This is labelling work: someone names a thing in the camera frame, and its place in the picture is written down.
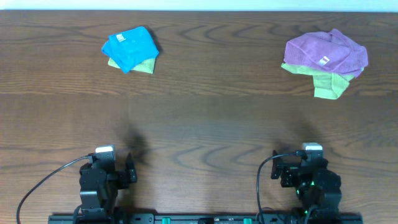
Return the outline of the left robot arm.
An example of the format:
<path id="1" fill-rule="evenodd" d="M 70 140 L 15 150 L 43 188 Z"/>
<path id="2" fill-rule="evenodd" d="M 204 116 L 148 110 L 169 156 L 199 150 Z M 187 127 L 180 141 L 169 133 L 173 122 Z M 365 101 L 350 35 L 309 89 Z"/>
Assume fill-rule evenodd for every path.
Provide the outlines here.
<path id="1" fill-rule="evenodd" d="M 80 168 L 81 205 L 73 212 L 73 223 L 123 222 L 121 212 L 115 209 L 118 191 L 137 182 L 137 173 L 128 154 L 125 167 L 117 170 L 113 152 L 88 155 L 89 162 Z"/>

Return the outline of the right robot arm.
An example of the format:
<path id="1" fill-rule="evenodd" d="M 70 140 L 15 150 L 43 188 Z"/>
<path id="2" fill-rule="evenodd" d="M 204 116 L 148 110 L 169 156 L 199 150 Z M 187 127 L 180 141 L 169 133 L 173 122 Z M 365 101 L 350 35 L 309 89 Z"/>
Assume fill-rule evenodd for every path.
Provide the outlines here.
<path id="1" fill-rule="evenodd" d="M 323 151 L 298 150 L 287 154 L 300 162 L 284 162 L 283 154 L 272 152 L 272 179 L 280 179 L 282 187 L 295 189 L 302 207 L 295 208 L 290 223 L 342 223 L 339 203 L 342 198 L 341 177 L 330 171 Z"/>

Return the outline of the purple microfiber cloth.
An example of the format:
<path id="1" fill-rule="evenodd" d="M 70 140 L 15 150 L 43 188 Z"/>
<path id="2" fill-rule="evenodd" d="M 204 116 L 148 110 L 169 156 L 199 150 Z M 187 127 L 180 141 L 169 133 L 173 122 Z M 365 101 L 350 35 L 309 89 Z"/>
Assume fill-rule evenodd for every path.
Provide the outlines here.
<path id="1" fill-rule="evenodd" d="M 329 32 L 309 32 L 289 40 L 285 46 L 284 62 L 358 77 L 368 66 L 368 53 L 365 47 L 338 29 L 332 29 Z"/>

